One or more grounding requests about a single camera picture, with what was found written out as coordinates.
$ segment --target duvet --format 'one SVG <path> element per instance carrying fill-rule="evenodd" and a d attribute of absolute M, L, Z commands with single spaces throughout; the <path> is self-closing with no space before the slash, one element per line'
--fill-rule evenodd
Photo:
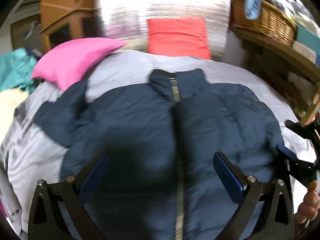
<path fill-rule="evenodd" d="M 59 98 L 61 92 L 45 82 L 17 108 L 1 145 L 0 189 L 1 200 L 18 233 L 27 231 L 31 200 L 39 178 L 52 183 L 76 174 L 92 158 L 92 153 L 104 149 L 112 155 L 113 165 L 110 164 L 99 192 L 85 206 L 100 230 L 110 239 L 167 239 L 174 235 L 176 140 L 173 140 L 171 109 L 176 105 L 170 98 L 172 90 L 167 78 L 151 74 L 154 69 L 170 73 L 184 71 L 177 73 L 181 80 L 181 102 L 176 111 L 181 114 L 175 122 L 180 127 L 180 141 L 187 149 L 184 151 L 186 238 L 215 237 L 236 209 L 224 195 L 226 192 L 212 168 L 212 155 L 217 149 L 228 153 L 231 161 L 244 172 L 264 181 L 276 176 L 277 166 L 273 162 L 277 143 L 284 141 L 298 155 L 313 157 L 309 142 L 284 127 L 285 119 L 296 121 L 290 108 L 253 74 L 224 63 L 191 57 L 170 58 L 137 51 L 112 54 L 87 81 L 76 83 L 70 88 L 75 88 L 73 91 L 67 91 L 79 108 L 74 110 L 77 118 L 67 120 L 67 123 L 72 120 L 74 129 L 67 131 L 70 137 L 65 137 L 65 141 L 52 133 L 57 127 L 48 124 L 49 111 L 44 110 L 50 103 L 43 103 L 56 101 L 55 107 L 67 103 L 67 92 Z M 134 93 L 135 89 L 143 93 Z M 117 103 L 121 97 L 126 98 L 128 107 Z M 136 105 L 135 102 L 147 98 L 152 104 L 158 103 L 162 111 L 156 111 L 158 106 L 152 104 Z M 125 114 L 124 109 L 135 107 L 134 114 Z M 36 113 L 42 117 L 38 121 L 34 119 Z M 157 114 L 148 117 L 146 113 Z M 224 123 L 225 118 L 221 117 L 226 113 L 229 121 Z M 248 113 L 254 117 L 253 123 Z M 206 114 L 208 122 L 201 118 Z M 49 116 L 53 120 L 57 118 L 52 113 Z M 107 136 L 104 142 L 110 146 L 108 149 L 99 142 L 86 144 L 88 148 L 81 146 L 79 139 L 84 138 L 90 126 L 90 130 L 94 130 L 92 124 L 97 120 L 106 121 L 102 122 L 101 129 L 109 129 L 110 138 Z M 130 122 L 133 122 L 132 128 L 127 126 Z M 152 124 L 158 127 L 157 133 L 155 129 L 151 132 Z M 143 127 L 150 132 L 143 133 Z M 114 148 L 113 140 L 120 132 L 123 137 L 116 144 L 118 148 Z M 213 133 L 219 140 L 212 141 L 209 140 L 212 136 L 206 136 Z M 222 213 L 222 217 L 217 219 L 217 213 Z"/>

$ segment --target red pillow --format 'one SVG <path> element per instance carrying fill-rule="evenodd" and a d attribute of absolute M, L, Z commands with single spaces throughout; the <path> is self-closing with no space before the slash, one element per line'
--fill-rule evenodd
<path fill-rule="evenodd" d="M 204 19 L 148 19 L 148 25 L 149 53 L 211 59 Z"/>

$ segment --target metal screw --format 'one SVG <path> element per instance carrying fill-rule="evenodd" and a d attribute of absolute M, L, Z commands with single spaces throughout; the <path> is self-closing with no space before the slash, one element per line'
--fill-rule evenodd
<path fill-rule="evenodd" d="M 280 185 L 280 186 L 283 186 L 284 185 L 284 181 L 282 180 L 282 179 L 278 179 L 278 184 Z"/>
<path fill-rule="evenodd" d="M 44 179 L 39 179 L 38 182 L 37 182 L 38 186 L 43 186 L 44 184 Z"/>
<path fill-rule="evenodd" d="M 256 181 L 255 176 L 252 176 L 252 175 L 249 175 L 249 176 L 247 177 L 247 179 L 248 179 L 248 181 L 250 181 L 250 182 L 255 182 L 255 181 Z"/>
<path fill-rule="evenodd" d="M 75 176 L 69 176 L 69 177 L 67 177 L 67 179 L 66 179 L 66 181 L 67 182 L 73 182 L 75 180 Z"/>

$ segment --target pink pillow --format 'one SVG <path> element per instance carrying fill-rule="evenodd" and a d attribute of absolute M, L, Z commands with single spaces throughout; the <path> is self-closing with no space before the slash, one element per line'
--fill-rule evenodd
<path fill-rule="evenodd" d="M 62 91 L 66 91 L 95 64 L 126 44 L 125 41 L 107 38 L 67 41 L 50 50 L 38 61 L 31 78 L 55 82 Z"/>

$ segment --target jacket zipper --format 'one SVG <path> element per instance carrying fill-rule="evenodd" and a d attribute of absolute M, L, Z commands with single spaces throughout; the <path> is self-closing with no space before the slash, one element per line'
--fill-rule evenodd
<path fill-rule="evenodd" d="M 173 92 L 173 98 L 175 102 L 180 102 L 179 88 L 177 78 L 169 78 L 171 81 L 171 87 Z M 183 240 L 183 225 L 184 225 L 184 162 L 183 159 L 178 156 L 177 163 L 177 217 L 176 217 L 176 230 L 175 240 Z"/>

